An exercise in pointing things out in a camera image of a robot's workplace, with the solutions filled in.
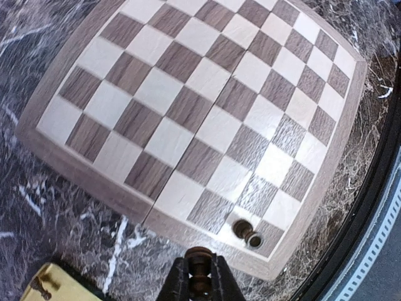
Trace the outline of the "dark chess pawn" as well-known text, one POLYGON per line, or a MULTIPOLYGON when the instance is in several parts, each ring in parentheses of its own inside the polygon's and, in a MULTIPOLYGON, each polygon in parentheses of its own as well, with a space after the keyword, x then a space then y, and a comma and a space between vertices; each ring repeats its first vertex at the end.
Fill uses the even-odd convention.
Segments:
POLYGON ((246 248, 258 249, 264 242, 263 236, 245 219, 237 220, 232 226, 232 231, 239 239, 244 240, 246 248))
POLYGON ((184 258, 189 267, 189 298, 191 300, 211 300, 212 252, 202 246, 196 246, 186 251, 184 258))

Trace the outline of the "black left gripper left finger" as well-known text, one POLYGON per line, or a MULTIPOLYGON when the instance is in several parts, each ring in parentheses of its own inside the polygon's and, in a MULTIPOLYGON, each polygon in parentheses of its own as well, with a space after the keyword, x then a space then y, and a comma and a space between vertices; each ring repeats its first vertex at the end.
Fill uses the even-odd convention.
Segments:
POLYGON ((189 261, 185 257, 174 260, 158 295, 158 301, 189 301, 189 261))

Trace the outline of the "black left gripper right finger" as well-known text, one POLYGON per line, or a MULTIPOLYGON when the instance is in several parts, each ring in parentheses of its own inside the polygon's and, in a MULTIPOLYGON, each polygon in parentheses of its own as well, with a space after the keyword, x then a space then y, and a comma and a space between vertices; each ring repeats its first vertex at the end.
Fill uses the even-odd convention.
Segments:
POLYGON ((211 300, 244 301, 244 295, 223 256, 212 255, 211 282, 211 300))

